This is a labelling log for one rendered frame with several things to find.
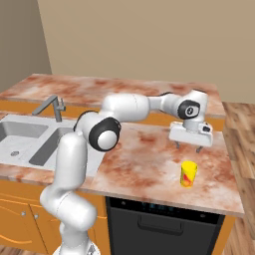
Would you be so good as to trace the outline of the yellow cup with red print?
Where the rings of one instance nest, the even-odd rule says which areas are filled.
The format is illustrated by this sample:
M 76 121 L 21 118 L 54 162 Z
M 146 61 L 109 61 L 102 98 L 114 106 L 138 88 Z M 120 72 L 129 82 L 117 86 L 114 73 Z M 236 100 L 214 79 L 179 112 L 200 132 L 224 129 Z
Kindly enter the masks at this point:
M 191 187 L 193 185 L 197 172 L 197 164 L 193 161 L 184 161 L 181 164 L 180 184 L 184 187 Z

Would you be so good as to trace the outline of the black dishwasher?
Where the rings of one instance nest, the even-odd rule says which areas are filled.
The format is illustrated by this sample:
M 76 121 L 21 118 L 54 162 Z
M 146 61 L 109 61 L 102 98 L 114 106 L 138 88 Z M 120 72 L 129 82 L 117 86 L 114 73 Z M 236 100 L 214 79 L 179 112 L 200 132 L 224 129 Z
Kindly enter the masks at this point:
M 212 255 L 224 216 L 107 197 L 112 255 Z

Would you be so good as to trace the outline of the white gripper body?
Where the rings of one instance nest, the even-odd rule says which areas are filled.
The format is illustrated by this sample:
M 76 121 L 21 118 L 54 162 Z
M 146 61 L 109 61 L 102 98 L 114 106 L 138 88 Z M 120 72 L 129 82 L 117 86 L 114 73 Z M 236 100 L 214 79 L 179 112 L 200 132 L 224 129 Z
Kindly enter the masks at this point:
M 188 130 L 182 123 L 172 122 L 169 127 L 169 139 L 198 146 L 211 147 L 213 144 L 213 127 L 203 123 L 198 125 L 198 130 Z

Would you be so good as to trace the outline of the grey double basin sink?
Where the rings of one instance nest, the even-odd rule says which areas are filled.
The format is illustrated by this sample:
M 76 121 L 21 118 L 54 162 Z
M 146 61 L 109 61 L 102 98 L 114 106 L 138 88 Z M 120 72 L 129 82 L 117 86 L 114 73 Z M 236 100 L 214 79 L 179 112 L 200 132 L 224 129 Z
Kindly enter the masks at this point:
M 74 120 L 57 123 L 52 118 L 7 115 L 0 121 L 0 163 L 35 167 L 65 174 L 75 165 L 64 166 L 57 156 L 61 137 L 73 131 Z

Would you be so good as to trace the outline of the grey sink tap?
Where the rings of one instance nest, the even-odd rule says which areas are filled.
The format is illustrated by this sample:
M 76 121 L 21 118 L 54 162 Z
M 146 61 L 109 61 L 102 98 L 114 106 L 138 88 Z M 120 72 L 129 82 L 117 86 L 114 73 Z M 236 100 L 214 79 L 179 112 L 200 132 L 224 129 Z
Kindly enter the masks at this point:
M 66 110 L 64 101 L 59 99 L 57 95 L 51 95 L 45 101 L 43 101 L 37 108 L 32 111 L 32 115 L 36 116 L 45 110 L 49 105 L 53 106 L 53 111 L 55 115 L 55 120 L 57 123 L 62 121 L 61 112 Z

